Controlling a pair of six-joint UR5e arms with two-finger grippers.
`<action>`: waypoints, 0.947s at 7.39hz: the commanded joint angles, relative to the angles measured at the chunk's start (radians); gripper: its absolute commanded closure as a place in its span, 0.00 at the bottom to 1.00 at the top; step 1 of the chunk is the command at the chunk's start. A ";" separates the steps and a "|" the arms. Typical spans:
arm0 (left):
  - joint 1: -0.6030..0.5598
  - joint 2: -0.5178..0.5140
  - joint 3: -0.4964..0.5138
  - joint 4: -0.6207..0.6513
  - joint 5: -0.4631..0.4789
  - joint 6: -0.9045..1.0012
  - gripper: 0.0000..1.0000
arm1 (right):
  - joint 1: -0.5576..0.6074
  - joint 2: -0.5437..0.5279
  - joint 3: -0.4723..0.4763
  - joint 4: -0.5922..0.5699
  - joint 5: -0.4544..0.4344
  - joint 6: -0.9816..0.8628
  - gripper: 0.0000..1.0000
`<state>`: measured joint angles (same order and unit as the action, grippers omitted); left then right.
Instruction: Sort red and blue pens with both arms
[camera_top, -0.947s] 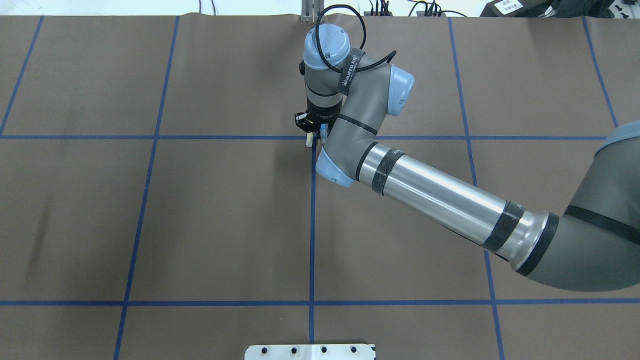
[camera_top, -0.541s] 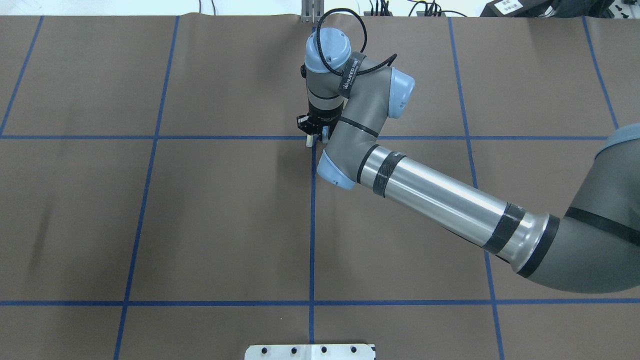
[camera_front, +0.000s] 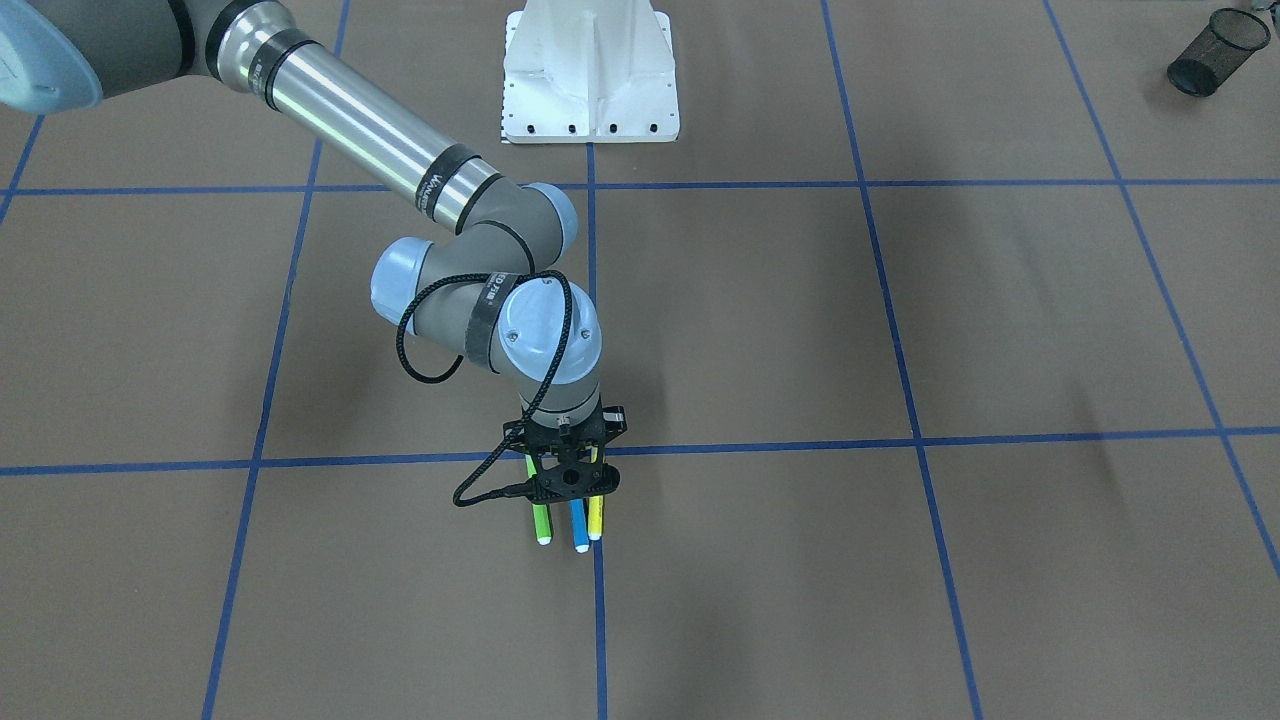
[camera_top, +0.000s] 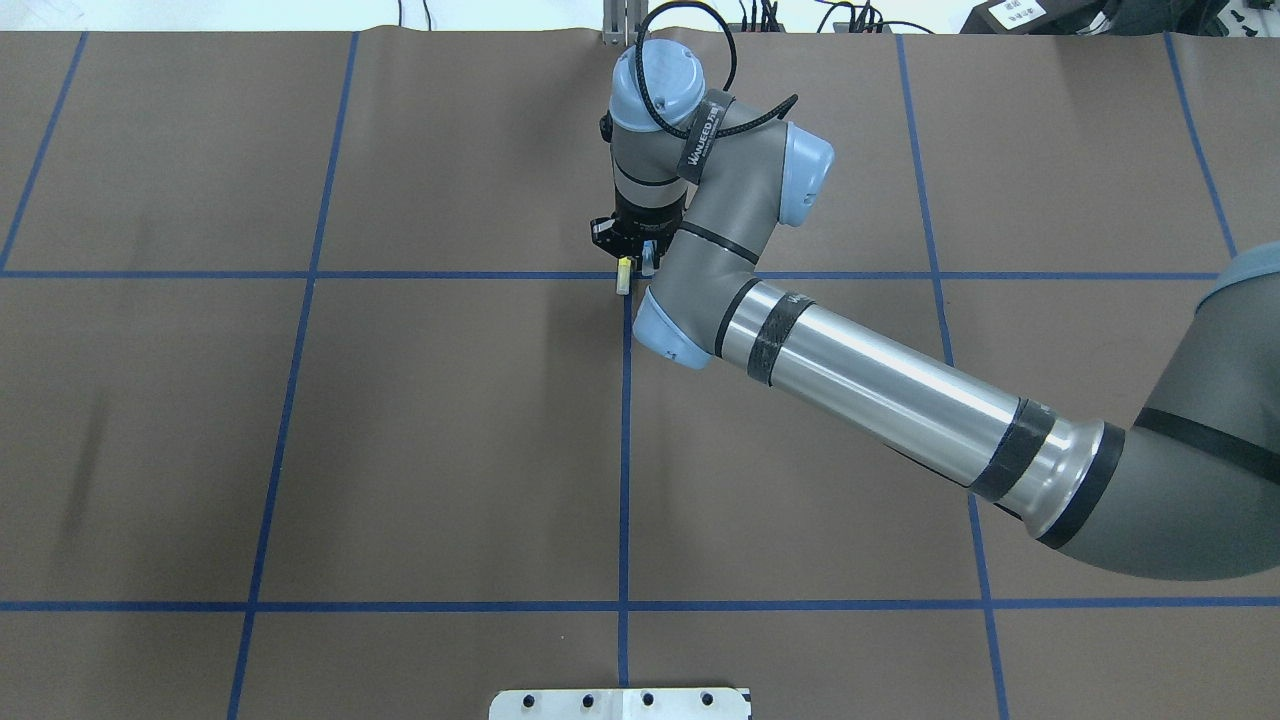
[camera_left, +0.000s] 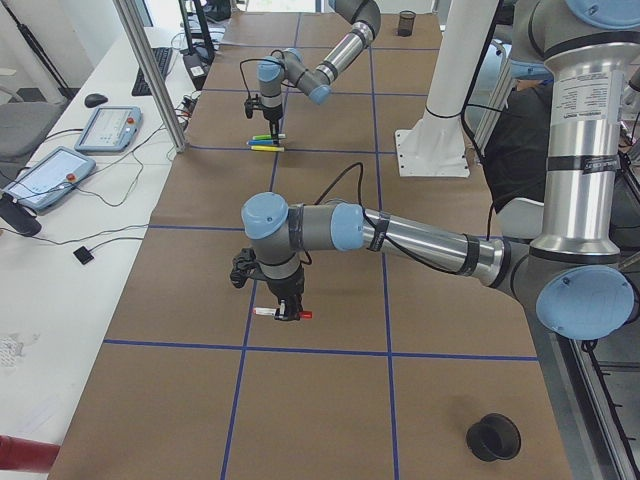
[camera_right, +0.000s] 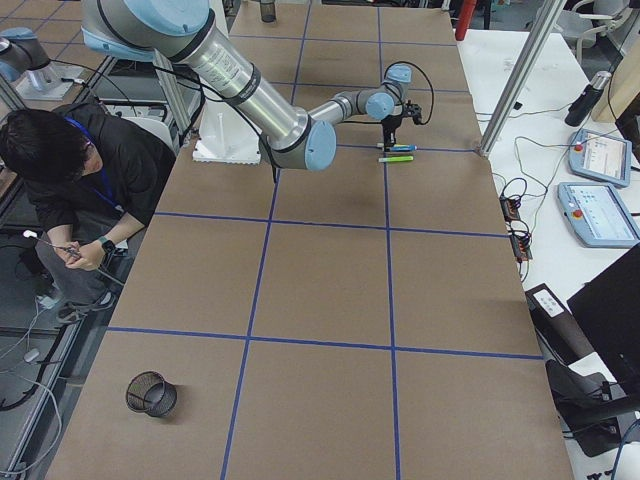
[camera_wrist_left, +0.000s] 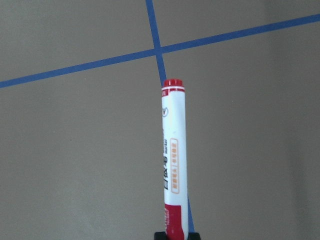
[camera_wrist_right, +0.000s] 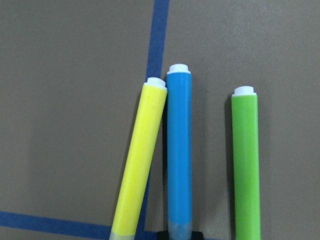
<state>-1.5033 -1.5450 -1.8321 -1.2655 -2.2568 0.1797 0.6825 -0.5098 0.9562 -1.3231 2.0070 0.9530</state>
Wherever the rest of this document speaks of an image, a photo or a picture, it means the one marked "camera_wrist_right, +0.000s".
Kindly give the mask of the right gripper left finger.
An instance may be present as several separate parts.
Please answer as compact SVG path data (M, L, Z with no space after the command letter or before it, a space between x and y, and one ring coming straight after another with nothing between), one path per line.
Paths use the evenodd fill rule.
M158 231L156 234L156 239L157 240L169 240L169 232L166 231Z

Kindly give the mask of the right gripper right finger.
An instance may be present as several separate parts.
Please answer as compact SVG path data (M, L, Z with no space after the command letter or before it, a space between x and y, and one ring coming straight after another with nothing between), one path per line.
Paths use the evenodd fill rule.
M204 240L204 234L200 231L192 231L191 240Z

